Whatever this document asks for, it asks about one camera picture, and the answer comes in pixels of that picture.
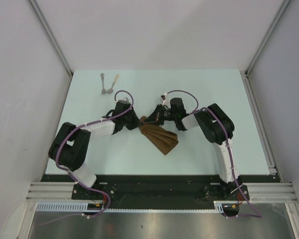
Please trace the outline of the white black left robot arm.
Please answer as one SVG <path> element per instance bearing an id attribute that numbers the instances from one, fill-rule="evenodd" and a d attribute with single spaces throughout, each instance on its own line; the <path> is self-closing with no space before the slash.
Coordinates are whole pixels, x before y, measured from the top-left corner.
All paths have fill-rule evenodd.
<path id="1" fill-rule="evenodd" d="M 65 122 L 57 133 L 49 151 L 50 159 L 58 163 L 75 181 L 82 183 L 83 194 L 89 199 L 99 196 L 100 186 L 95 184 L 96 175 L 85 164 L 88 145 L 91 140 L 113 135 L 124 127 L 128 130 L 137 128 L 140 120 L 132 104 L 126 100 L 119 100 L 113 110 L 110 110 L 97 123 L 87 124 L 81 128 Z"/>

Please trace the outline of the brown cloth napkin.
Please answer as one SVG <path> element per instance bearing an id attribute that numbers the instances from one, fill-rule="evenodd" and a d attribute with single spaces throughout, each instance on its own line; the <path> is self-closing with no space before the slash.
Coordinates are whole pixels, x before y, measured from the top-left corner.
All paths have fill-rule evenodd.
<path id="1" fill-rule="evenodd" d="M 163 154 L 167 155 L 178 145 L 177 134 L 165 130 L 160 125 L 144 123 L 140 132 Z"/>

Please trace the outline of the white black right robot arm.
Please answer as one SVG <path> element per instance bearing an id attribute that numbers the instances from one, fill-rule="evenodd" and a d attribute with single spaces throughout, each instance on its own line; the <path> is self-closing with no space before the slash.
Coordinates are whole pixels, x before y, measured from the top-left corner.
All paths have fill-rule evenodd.
<path id="1" fill-rule="evenodd" d="M 248 200 L 248 188 L 243 184 L 234 164 L 232 138 L 235 126 L 231 119 L 216 104 L 188 113 L 181 98 L 172 98 L 169 105 L 157 105 L 154 112 L 143 117 L 142 123 L 150 128 L 150 137 L 158 140 L 153 134 L 157 125 L 161 128 L 166 121 L 175 123 L 179 131 L 199 127 L 216 152 L 219 166 L 220 189 L 217 191 L 226 200 Z"/>

